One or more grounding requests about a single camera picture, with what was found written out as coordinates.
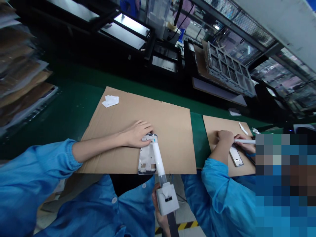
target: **hand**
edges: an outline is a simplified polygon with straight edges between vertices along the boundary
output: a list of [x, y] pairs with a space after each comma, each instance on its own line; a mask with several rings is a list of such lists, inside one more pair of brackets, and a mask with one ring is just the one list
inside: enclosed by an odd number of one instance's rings
[[[243, 139], [243, 140], [248, 140], [249, 138], [244, 136], [244, 135], [241, 135], [241, 134], [238, 134], [234, 137], [234, 139]], [[252, 144], [244, 144], [244, 143], [241, 143], [241, 142], [236, 142], [236, 144], [238, 146], [240, 146], [245, 152], [247, 152], [248, 154], [254, 154], [256, 153], [256, 148], [252, 145]]]
[[218, 137], [220, 141], [226, 141], [230, 145], [234, 143], [234, 134], [230, 131], [218, 131]]
[[122, 146], [130, 147], [147, 146], [151, 140], [143, 142], [142, 138], [153, 130], [154, 127], [150, 123], [139, 120], [131, 127], [119, 133], [120, 143]]
[[168, 234], [170, 234], [170, 229], [169, 229], [168, 218], [167, 218], [167, 216], [162, 216], [160, 214], [159, 208], [158, 208], [158, 200], [157, 200], [156, 190], [159, 188], [160, 188], [160, 184], [156, 183], [154, 186], [154, 189], [152, 190], [152, 194], [151, 194], [152, 202], [153, 202], [154, 207], [155, 207], [157, 222], [158, 222], [159, 226], [164, 230], [166, 235], [169, 236]]

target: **warning tape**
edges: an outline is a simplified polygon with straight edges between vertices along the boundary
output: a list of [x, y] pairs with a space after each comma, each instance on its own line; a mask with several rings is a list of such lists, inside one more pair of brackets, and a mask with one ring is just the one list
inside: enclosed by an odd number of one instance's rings
[[[185, 222], [185, 223], [177, 224], [177, 226], [178, 226], [178, 230], [194, 228], [194, 227], [198, 226], [198, 222], [197, 221]], [[156, 227], [155, 235], [156, 234], [161, 234], [161, 233], [162, 233], [162, 228], [161, 227]]]

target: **green workbench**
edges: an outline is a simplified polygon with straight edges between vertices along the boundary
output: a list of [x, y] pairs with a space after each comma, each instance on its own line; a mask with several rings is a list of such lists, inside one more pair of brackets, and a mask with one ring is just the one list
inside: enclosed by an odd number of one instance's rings
[[197, 167], [210, 154], [202, 115], [247, 122], [249, 127], [268, 125], [245, 116], [233, 117], [227, 110], [188, 99], [96, 69], [46, 56], [54, 74], [48, 82], [60, 88], [58, 95], [40, 114], [9, 139], [2, 139], [2, 159], [12, 159], [31, 145], [44, 145], [67, 138], [80, 140], [106, 86], [189, 108]]

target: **blue uniform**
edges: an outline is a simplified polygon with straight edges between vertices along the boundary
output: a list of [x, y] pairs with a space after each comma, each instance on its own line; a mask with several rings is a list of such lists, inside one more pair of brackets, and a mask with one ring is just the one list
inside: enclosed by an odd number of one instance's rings
[[[0, 236], [33, 235], [37, 208], [81, 166], [74, 143], [32, 146], [0, 168]], [[254, 236], [255, 194], [227, 174], [226, 165], [208, 159], [202, 172], [183, 175], [191, 210], [207, 236]], [[153, 187], [154, 177], [117, 197], [104, 175], [65, 203], [36, 236], [154, 236]]]

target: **person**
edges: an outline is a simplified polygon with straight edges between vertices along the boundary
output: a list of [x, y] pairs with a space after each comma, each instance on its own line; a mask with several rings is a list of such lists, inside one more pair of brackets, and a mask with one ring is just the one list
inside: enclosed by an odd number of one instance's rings
[[[229, 149], [234, 139], [248, 139], [219, 131], [219, 142], [202, 171], [181, 175], [187, 202], [207, 237], [255, 236], [255, 175], [228, 176]], [[255, 162], [255, 147], [236, 143]]]
[[[153, 126], [140, 120], [106, 137], [81, 142], [67, 139], [28, 148], [0, 168], [0, 236], [32, 236], [38, 207], [61, 179], [107, 150], [149, 145], [142, 137], [151, 131]], [[182, 175], [186, 197], [207, 236], [250, 236], [254, 229], [253, 190], [227, 176], [228, 151], [234, 137], [231, 132], [220, 131], [219, 138], [203, 171]], [[55, 221], [36, 236], [154, 236], [156, 213], [157, 222], [169, 237], [168, 219], [160, 215], [155, 194], [160, 186], [154, 182], [152, 177], [117, 197], [110, 176], [105, 174], [63, 204]]]

